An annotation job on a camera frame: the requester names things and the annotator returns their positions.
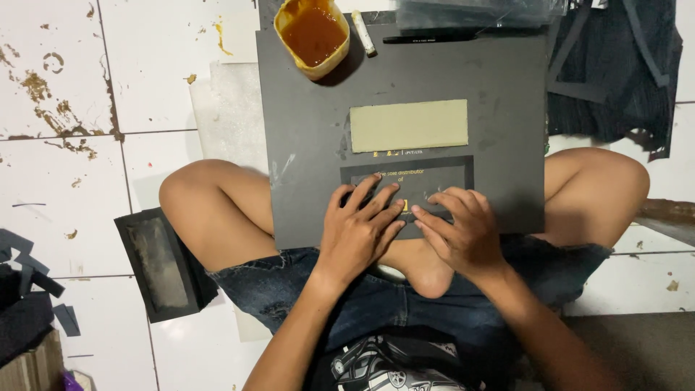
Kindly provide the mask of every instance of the black pen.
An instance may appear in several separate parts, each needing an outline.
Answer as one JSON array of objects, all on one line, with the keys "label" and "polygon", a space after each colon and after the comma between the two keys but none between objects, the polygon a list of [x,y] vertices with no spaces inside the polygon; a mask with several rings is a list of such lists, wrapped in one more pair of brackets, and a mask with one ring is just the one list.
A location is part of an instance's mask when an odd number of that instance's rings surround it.
[{"label": "black pen", "polygon": [[475,39],[475,34],[448,34],[448,35],[413,35],[384,37],[383,42],[388,44],[398,43],[428,43],[428,42],[461,42]]}]

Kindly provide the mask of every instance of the denim shorts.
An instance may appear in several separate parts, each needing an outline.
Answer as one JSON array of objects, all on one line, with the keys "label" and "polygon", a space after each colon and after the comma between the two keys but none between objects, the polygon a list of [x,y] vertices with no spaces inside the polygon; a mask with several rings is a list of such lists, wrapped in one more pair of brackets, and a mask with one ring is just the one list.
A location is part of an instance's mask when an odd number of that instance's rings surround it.
[{"label": "denim shorts", "polygon": [[[501,235],[500,242],[505,259],[552,308],[577,299],[587,278],[611,253],[596,244],[555,247],[527,235]],[[299,297],[318,254],[315,248],[283,250],[274,257],[208,275],[242,311],[275,333]],[[460,349],[484,353],[495,366],[521,353],[490,300],[459,274],[442,297],[429,299],[407,281],[394,283],[364,273],[338,302],[326,326],[323,347],[329,351],[388,326],[429,326],[455,337]]]}]

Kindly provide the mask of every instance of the person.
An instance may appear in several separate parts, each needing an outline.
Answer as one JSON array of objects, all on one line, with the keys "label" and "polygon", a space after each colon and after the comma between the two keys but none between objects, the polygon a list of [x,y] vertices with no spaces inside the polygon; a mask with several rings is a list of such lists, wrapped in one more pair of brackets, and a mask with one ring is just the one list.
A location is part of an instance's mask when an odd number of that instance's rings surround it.
[{"label": "person", "polygon": [[[273,333],[244,390],[506,390],[522,352],[550,389],[620,388],[551,308],[581,295],[633,220],[649,189],[641,164],[596,148],[550,155],[534,235],[499,235],[484,195],[449,188],[429,202],[453,223],[413,205],[424,239],[394,241],[398,184],[358,207],[379,180],[333,193],[320,250],[281,251],[267,177],[203,160],[162,184],[181,240]],[[375,276],[375,262],[407,280]]]}]

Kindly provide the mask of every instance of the white chalk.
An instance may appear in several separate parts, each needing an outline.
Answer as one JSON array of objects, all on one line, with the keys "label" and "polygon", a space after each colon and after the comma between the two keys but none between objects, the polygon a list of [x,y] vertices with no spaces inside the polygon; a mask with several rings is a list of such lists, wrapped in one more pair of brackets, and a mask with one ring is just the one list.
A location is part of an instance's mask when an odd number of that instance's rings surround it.
[{"label": "white chalk", "polygon": [[374,42],[369,36],[369,31],[367,31],[367,26],[364,24],[364,19],[362,19],[362,13],[358,10],[352,11],[352,22],[357,29],[357,34],[359,34],[359,39],[364,45],[364,50],[367,52],[367,57],[374,57],[377,55],[377,50],[374,48]]}]

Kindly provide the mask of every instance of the hand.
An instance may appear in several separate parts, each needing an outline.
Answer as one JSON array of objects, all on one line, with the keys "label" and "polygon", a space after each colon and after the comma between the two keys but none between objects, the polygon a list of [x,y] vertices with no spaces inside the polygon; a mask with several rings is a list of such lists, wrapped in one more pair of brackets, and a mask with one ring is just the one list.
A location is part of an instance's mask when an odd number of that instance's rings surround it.
[{"label": "hand", "polygon": [[[404,221],[393,220],[403,211],[403,200],[397,200],[384,209],[398,190],[398,184],[384,187],[364,208],[359,208],[380,179],[380,174],[374,174],[357,187],[344,184],[333,192],[328,204],[321,254],[313,273],[319,273],[322,280],[327,278],[329,283],[341,289],[347,288],[367,266],[381,257],[405,225]],[[341,199],[349,192],[352,196],[341,207]]]},{"label": "hand", "polygon": [[508,266],[500,249],[495,216],[484,195],[474,190],[450,187],[428,200],[451,212],[454,223],[433,216],[418,205],[411,208],[415,225],[437,255],[452,269],[478,285],[502,276]]}]

